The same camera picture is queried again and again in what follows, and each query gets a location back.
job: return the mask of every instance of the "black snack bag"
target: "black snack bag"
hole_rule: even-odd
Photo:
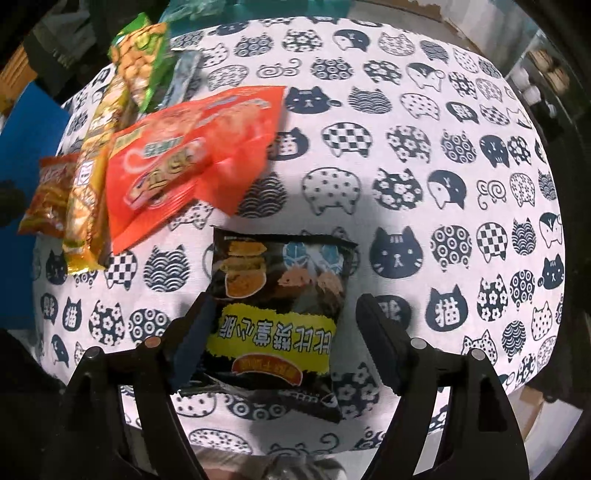
[[[330,235],[219,228],[213,245],[209,292],[217,319],[194,379],[255,403],[277,401],[340,421],[329,353],[356,245]]]

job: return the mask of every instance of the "table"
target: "table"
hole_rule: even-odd
[[[194,98],[289,87],[269,172],[236,216],[198,202],[105,272],[66,278],[60,243],[39,237],[34,298],[46,371],[67,382],[91,345],[133,348],[183,315],[209,282],[212,225],[346,236],[359,244],[358,261],[331,353],[344,420],[175,395],[195,445],[254,455],[377,447],[398,398],[355,325],[362,293],[437,348],[482,348],[508,393],[544,367],[563,301],[560,209],[539,136],[493,65],[387,25],[320,17],[223,25],[173,43],[207,54]],[[60,152],[80,147],[112,75],[106,67],[70,101]],[[348,182],[344,200],[332,194]],[[180,277],[154,277],[175,262]],[[132,390],[122,393],[126,421],[139,426]],[[442,428],[448,397],[438,394],[431,432]]]

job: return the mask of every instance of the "metal screw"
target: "metal screw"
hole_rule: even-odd
[[[84,352],[84,356],[86,358],[94,358],[100,353],[100,347],[98,346],[91,346],[86,352]]]
[[[478,348],[475,348],[475,349],[472,351],[472,356],[473,356],[473,357],[474,357],[476,360],[484,360],[484,359],[486,358],[486,355],[485,355],[485,353],[484,353],[482,350],[478,349]]]
[[[424,348],[427,347],[427,342],[425,340],[423,340],[422,338],[418,338],[418,337],[410,340],[410,344],[416,350],[423,350]]]
[[[160,337],[148,337],[144,341],[144,345],[148,348],[156,348],[158,345],[160,345],[160,342]]]

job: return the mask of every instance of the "yellow label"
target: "yellow label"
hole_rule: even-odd
[[[142,133],[144,132],[144,128],[145,125],[142,125],[141,127],[132,130],[128,134],[121,135],[117,140],[115,140],[115,145],[113,146],[113,150],[111,150],[111,157],[114,157],[125,147],[131,145],[134,141],[141,137]]]
[[[302,372],[322,375],[329,373],[335,331],[334,321],[323,315],[278,314],[275,310],[232,303],[222,310],[217,332],[209,336],[206,348],[212,355],[236,359],[256,357],[254,354],[279,357]],[[271,373],[267,368],[259,371]]]

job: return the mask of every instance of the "food packaging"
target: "food packaging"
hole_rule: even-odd
[[[106,179],[113,253],[193,199],[233,215],[267,166],[283,91],[234,88],[151,113],[119,132]]]
[[[44,233],[63,238],[68,197],[79,153],[39,161],[39,185],[21,223],[20,235]]]
[[[168,86],[168,91],[160,104],[160,110],[169,106],[183,103],[186,98],[189,83],[198,70],[202,54],[196,49],[187,49],[178,52],[178,60],[174,66],[174,74]]]
[[[63,240],[69,274],[103,268],[100,256],[108,239],[104,189],[110,141],[117,130],[129,125],[133,114],[129,90],[116,74],[96,108],[76,163]]]
[[[140,112],[147,110],[158,85],[174,66],[169,43],[168,24],[152,25],[144,13],[113,39],[109,56]]]
[[[255,403],[279,401],[339,421],[330,347],[355,246],[330,235],[244,235],[216,228],[208,289],[217,304],[215,331],[200,363],[201,378]]]

